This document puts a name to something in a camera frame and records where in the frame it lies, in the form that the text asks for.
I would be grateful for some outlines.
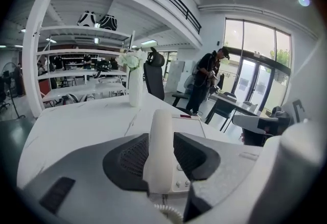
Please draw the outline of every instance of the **white desk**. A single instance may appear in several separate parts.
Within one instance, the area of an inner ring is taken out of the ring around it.
[[[60,99],[61,97],[69,93],[72,93],[76,96],[81,96],[85,94],[124,91],[124,90],[126,90],[126,88],[121,83],[88,82],[87,84],[83,84],[83,85],[53,89],[50,92],[48,92],[46,96],[42,98],[42,101],[48,102],[48,101],[53,101],[55,99]]]
[[[51,71],[45,74],[38,76],[38,80],[48,79],[48,78],[56,78],[56,77],[68,77],[68,76],[92,76],[95,74],[95,70],[88,69],[73,69],[73,70],[61,70],[61,71]],[[112,70],[112,71],[103,71],[102,75],[114,75],[114,76],[125,76],[126,73],[124,71]]]
[[[140,108],[131,107],[126,95],[43,110],[24,145],[17,186],[23,188],[36,175],[74,150],[123,136],[149,133],[157,109],[182,113],[149,93],[144,93]],[[211,126],[202,123],[202,127],[206,138],[232,142]],[[191,127],[184,132],[194,133]]]

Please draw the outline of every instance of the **white pillar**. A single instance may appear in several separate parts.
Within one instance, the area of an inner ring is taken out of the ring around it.
[[[44,109],[37,80],[36,52],[39,31],[51,0],[35,0],[26,24],[22,48],[22,71],[24,86],[33,116],[38,117]]]

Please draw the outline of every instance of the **window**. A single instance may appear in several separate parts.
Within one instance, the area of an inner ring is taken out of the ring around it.
[[[230,60],[221,62],[220,71],[226,73],[222,90],[235,94],[238,101],[257,105],[262,116],[269,116],[285,97],[291,36],[259,23],[227,19],[224,46],[229,47]]]
[[[268,99],[262,110],[261,117],[270,116],[272,109],[276,106],[280,106],[284,100],[284,96],[287,89],[289,76],[285,73],[276,70],[274,80],[272,81],[271,89]]]
[[[243,22],[226,20],[224,46],[242,49]]]
[[[274,59],[274,30],[258,24],[244,22],[243,49]]]
[[[291,64],[291,36],[276,31],[277,37],[277,59],[278,63],[281,63],[287,67]]]

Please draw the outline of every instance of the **glass door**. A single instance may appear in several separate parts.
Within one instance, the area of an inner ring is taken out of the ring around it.
[[[265,98],[266,91],[268,89],[271,69],[264,65],[256,64],[258,68],[258,75],[255,77],[255,83],[253,84],[253,90],[248,100],[258,107],[261,105]]]
[[[234,87],[234,94],[238,101],[246,101],[255,80],[256,63],[243,59],[239,79],[237,80],[236,87]]]

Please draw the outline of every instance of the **person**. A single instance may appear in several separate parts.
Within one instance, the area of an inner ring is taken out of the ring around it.
[[[37,69],[38,69],[38,75],[42,75],[45,73],[45,68],[44,68],[43,64],[41,63],[41,61],[37,62]]]
[[[213,51],[211,54],[206,54],[198,63],[193,90],[186,106],[186,109],[192,110],[195,116],[198,115],[200,104],[203,102],[210,85],[214,83],[214,76],[217,76],[220,61],[225,57],[229,60],[229,52],[227,48],[222,47],[218,52]]]
[[[18,65],[15,67],[14,70],[14,78],[15,78],[15,84],[16,84],[16,90],[18,97],[22,97],[22,83],[21,83],[21,63],[18,63]]]
[[[84,63],[83,63],[83,67],[84,69],[88,69],[91,70],[91,56],[90,55],[84,55]]]

